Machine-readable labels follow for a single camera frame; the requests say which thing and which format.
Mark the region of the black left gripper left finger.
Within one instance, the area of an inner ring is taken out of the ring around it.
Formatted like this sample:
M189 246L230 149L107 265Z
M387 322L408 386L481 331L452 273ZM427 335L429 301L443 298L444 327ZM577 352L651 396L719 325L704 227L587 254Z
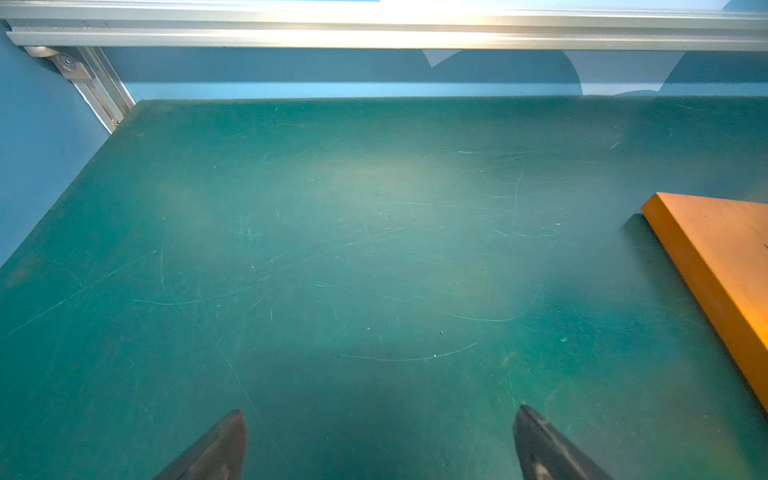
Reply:
M248 433L244 414L232 410L154 479L241 479Z

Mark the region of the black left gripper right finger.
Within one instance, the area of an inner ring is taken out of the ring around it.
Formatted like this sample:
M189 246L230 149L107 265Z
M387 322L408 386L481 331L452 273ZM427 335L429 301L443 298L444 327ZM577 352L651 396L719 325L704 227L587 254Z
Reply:
M611 480L591 457L529 405L517 410L514 440L525 480Z

